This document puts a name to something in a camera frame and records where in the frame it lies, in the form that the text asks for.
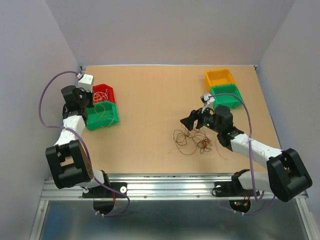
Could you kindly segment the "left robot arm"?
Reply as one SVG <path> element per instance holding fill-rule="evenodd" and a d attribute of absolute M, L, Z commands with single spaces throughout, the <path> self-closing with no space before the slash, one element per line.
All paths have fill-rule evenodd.
<path fill-rule="evenodd" d="M 87 108 L 93 106 L 93 94 L 74 85 L 61 89 L 65 104 L 63 126 L 57 142 L 45 150 L 45 156 L 57 188 L 79 186 L 94 189 L 100 197 L 111 193 L 111 183 L 103 170 L 93 170 L 81 135 L 87 125 Z"/>

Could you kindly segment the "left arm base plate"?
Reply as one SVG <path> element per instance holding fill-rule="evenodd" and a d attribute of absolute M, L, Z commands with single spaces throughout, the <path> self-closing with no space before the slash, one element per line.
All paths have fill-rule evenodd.
<path fill-rule="evenodd" d="M 125 195 L 127 194 L 127 186 L 128 186 L 128 184 L 126 182 L 116 181 L 116 182 L 110 183 L 111 189 L 118 191 L 118 192 L 121 192 Z M 82 192 L 82 197 L 84 199 L 106 199 L 106 198 L 112 199 L 113 197 L 115 197 L 116 199 L 117 198 L 125 198 L 124 196 L 122 196 L 118 193 L 114 193 L 114 192 L 104 188 L 101 185 L 98 185 L 94 188 L 90 188 L 87 193 Z"/>

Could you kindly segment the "red plastic bin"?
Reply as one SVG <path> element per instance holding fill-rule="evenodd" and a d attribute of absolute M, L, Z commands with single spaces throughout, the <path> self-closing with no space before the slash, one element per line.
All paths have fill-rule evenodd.
<path fill-rule="evenodd" d="M 107 84 L 98 84 L 93 86 L 93 103 L 109 101 L 116 103 L 114 89 Z"/>

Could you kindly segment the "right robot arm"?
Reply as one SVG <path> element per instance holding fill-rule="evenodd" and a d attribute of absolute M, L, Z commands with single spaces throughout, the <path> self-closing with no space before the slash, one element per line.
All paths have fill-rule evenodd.
<path fill-rule="evenodd" d="M 253 172 L 243 169 L 233 174 L 231 181 L 219 184 L 216 195 L 240 196 L 247 190 L 269 192 L 283 202 L 309 189 L 312 179 L 298 152 L 292 148 L 282 150 L 265 145 L 234 126 L 233 115 L 227 106 L 215 109 L 192 110 L 180 120 L 190 131 L 207 127 L 217 133 L 219 143 L 232 152 L 246 156 L 266 169 Z"/>

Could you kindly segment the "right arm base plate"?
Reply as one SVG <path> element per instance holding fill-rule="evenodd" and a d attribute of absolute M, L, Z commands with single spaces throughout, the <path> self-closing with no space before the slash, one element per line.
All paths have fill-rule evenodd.
<path fill-rule="evenodd" d="M 239 183 L 232 181 L 216 181 L 211 190 L 215 197 L 248 197 L 253 196 L 252 189 L 244 189 Z"/>

